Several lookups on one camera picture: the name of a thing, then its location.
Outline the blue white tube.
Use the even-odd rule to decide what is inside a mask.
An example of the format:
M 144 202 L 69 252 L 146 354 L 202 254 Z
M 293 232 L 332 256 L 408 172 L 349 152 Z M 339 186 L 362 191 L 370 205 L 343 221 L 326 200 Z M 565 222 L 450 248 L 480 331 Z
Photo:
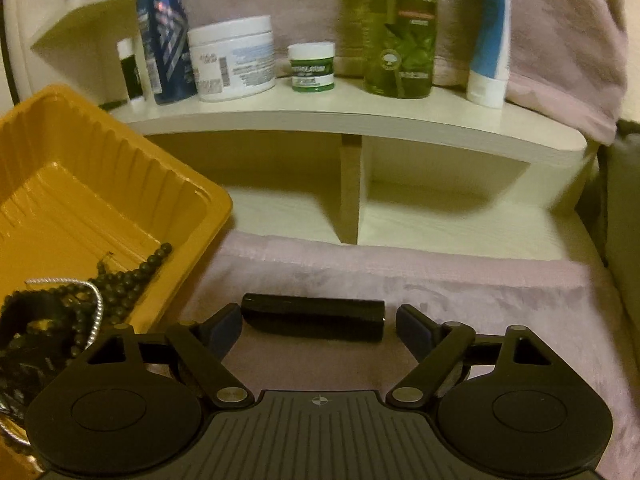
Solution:
M 482 22 L 470 63 L 466 98 L 498 110 L 510 77 L 511 0 L 483 0 Z

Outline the orange plastic tray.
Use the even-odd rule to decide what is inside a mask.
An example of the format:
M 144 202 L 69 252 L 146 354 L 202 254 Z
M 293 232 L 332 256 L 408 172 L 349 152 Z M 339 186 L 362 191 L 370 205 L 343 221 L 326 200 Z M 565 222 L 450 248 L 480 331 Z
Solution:
M 215 405 L 154 332 L 230 216 L 228 193 L 69 88 L 1 122 L 1 300 L 88 285 L 85 350 L 29 404 L 49 479 L 209 478 Z

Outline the white black lip balm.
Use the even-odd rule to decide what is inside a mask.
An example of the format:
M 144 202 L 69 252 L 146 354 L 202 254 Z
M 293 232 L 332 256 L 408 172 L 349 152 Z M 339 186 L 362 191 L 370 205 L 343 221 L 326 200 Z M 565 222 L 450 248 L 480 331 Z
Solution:
M 116 50 L 129 101 L 131 103 L 142 103 L 144 101 L 144 93 L 136 57 L 134 56 L 134 43 L 132 39 L 124 38 L 119 40 L 116 44 Z

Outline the black cylinder tube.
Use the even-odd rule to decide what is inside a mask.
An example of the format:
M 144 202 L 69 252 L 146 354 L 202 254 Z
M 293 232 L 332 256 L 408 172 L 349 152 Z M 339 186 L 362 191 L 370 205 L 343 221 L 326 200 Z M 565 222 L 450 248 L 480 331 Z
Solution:
M 378 342 L 383 338 L 382 300 L 245 294 L 244 321 L 281 336 Z

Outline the white wooden shelf unit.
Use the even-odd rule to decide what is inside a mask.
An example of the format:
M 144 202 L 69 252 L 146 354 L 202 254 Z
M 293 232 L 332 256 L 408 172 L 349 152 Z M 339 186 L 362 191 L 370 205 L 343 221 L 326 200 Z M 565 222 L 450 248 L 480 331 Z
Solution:
M 136 38 L 134 0 L 3 0 L 17 94 L 67 84 L 230 193 L 247 233 L 491 258 L 597 259 L 576 205 L 594 148 L 508 104 L 435 89 L 379 98 L 356 79 L 301 94 L 124 103 L 115 44 Z

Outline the pink towel on wall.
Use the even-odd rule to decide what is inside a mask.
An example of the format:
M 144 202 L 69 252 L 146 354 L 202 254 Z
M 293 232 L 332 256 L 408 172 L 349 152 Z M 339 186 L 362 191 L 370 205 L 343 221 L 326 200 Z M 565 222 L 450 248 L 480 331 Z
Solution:
M 332 41 L 336 70 L 363 70 L 363 27 L 374 0 L 184 0 L 192 27 L 268 15 L 278 69 L 286 49 Z M 435 84 L 466 83 L 483 0 L 438 0 Z M 603 145 L 616 136 L 627 87 L 624 0 L 511 0 L 511 75 L 516 105 L 546 115 Z

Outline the dark blue spray bottle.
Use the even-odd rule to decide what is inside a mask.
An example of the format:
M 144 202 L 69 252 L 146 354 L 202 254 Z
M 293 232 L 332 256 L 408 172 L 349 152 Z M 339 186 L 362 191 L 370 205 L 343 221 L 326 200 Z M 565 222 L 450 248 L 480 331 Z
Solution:
M 170 104 L 194 96 L 183 0 L 137 0 L 137 18 L 155 103 Z

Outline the large white cream jar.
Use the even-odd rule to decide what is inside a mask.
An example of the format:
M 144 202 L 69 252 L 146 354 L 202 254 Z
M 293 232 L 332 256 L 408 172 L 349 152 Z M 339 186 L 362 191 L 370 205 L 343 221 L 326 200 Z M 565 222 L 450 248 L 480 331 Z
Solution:
M 188 40 L 201 101 L 254 96 L 276 84 L 269 15 L 195 27 L 189 30 Z

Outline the green oil spray bottle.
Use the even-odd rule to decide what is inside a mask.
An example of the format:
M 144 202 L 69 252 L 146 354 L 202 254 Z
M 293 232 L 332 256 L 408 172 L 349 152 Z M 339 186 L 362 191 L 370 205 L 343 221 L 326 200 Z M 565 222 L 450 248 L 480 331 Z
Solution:
M 366 90 L 395 99 L 423 99 L 434 75 L 438 0 L 364 0 Z

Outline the small green label jar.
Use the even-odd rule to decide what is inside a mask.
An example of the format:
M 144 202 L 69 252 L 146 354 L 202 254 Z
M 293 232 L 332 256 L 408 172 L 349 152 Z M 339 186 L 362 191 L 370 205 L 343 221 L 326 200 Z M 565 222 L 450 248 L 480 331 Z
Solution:
M 334 42 L 304 42 L 288 47 L 291 84 L 297 92 L 322 92 L 334 88 Z

